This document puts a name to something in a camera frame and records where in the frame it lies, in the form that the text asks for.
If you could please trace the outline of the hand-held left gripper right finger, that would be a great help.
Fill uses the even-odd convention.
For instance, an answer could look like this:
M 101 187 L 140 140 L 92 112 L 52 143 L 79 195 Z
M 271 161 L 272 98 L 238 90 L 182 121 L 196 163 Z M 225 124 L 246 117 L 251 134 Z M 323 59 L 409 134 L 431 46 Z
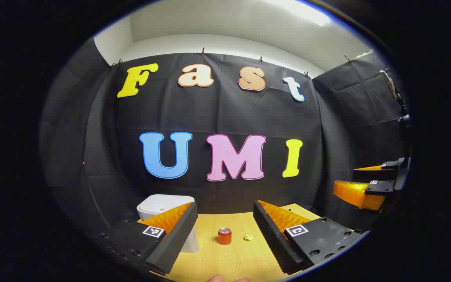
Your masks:
M 328 217 L 311 220 L 262 200 L 254 201 L 253 218 L 288 275 L 331 261 L 367 235 Z

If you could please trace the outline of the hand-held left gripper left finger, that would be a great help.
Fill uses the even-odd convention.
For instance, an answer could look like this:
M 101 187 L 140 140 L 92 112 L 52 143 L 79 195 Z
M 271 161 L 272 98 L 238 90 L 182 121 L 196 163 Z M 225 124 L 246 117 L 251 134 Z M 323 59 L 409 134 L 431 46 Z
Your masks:
M 145 273 L 170 273 L 198 218 L 195 202 L 182 204 L 141 222 L 122 220 L 93 237 L 118 264 Z

